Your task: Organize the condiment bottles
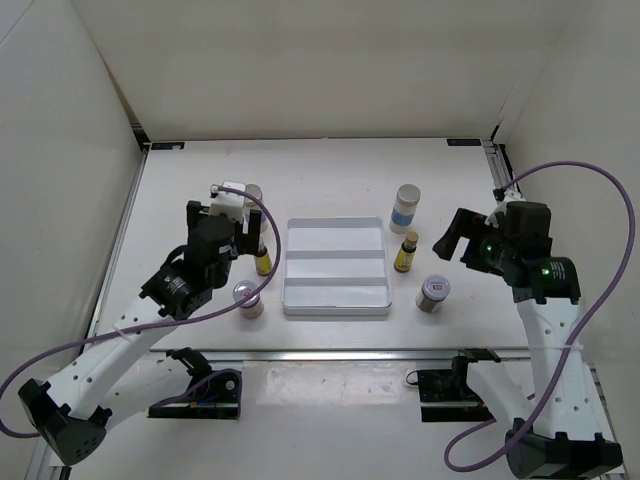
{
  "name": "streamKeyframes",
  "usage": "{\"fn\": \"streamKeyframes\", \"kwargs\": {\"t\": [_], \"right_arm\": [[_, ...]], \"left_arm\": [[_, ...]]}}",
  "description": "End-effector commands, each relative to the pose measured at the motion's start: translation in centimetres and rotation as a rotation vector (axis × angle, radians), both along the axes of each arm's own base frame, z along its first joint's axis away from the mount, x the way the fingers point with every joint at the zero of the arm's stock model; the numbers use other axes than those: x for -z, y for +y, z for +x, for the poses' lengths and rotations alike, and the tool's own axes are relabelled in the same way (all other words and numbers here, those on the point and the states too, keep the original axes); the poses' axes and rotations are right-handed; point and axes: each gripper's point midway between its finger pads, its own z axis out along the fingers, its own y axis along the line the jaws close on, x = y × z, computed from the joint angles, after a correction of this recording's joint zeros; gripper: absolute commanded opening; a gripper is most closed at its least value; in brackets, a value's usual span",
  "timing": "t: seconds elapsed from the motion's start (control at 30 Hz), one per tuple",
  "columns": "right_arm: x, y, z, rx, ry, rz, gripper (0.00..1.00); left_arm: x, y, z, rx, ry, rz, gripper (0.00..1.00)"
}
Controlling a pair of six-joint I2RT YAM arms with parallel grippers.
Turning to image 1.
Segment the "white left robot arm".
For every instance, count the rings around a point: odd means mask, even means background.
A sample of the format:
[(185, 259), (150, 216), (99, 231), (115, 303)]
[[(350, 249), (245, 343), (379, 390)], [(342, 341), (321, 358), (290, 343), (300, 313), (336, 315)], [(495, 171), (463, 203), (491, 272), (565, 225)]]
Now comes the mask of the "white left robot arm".
[(260, 223), (257, 212), (235, 222), (189, 202), (186, 243), (171, 251), (143, 284), (139, 297), (114, 324), (113, 337), (48, 379), (30, 379), (19, 389), (31, 424), (63, 465), (85, 460), (110, 430), (139, 411), (176, 410), (198, 418), (219, 400), (237, 399), (239, 375), (212, 369), (191, 348), (169, 351), (136, 379), (125, 375), (226, 285), (234, 260), (257, 254)]

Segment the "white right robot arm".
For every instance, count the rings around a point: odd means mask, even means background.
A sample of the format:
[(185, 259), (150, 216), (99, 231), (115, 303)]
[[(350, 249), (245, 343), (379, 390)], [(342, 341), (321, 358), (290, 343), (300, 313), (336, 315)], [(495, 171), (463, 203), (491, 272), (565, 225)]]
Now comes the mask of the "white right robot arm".
[(592, 479), (623, 463), (621, 446), (606, 438), (595, 414), (591, 375), (575, 332), (580, 323), (573, 262), (552, 254), (551, 212), (516, 201), (494, 218), (460, 208), (433, 246), (452, 258), (460, 239), (469, 269), (501, 277), (511, 288), (530, 352), (534, 397), (528, 399), (492, 352), (468, 358), (449, 375), (460, 399), (478, 396), (506, 426), (505, 457), (518, 479)]

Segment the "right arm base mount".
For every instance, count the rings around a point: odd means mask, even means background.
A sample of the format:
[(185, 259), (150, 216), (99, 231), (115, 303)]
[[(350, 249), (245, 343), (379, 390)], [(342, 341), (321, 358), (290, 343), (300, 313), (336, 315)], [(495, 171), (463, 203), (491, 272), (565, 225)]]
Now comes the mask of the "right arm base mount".
[(418, 388), (422, 423), (481, 423), (493, 420), (481, 398), (467, 385), (472, 363), (500, 363), (500, 357), (487, 349), (463, 349), (447, 368), (410, 371), (405, 383)]

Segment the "short spice jar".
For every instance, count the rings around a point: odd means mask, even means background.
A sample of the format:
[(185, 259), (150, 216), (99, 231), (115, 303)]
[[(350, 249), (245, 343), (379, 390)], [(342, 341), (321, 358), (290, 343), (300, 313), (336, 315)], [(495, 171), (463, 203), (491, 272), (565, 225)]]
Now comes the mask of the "short spice jar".
[(425, 278), (416, 296), (416, 306), (425, 313), (434, 313), (451, 292), (449, 281), (442, 275), (433, 274)]
[(246, 319), (256, 319), (264, 311), (264, 304), (256, 292), (258, 285), (250, 280), (238, 282), (233, 288), (233, 300), (239, 303), (238, 310)]

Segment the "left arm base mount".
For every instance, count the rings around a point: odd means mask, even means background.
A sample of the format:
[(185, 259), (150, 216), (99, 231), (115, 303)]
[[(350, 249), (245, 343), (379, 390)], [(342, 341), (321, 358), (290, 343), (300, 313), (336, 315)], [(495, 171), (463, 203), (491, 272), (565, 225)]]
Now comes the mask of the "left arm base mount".
[(242, 372), (213, 368), (203, 354), (191, 348), (169, 350), (167, 359), (180, 362), (190, 375), (184, 395), (161, 401), (147, 410), (151, 419), (238, 420), (241, 416)]

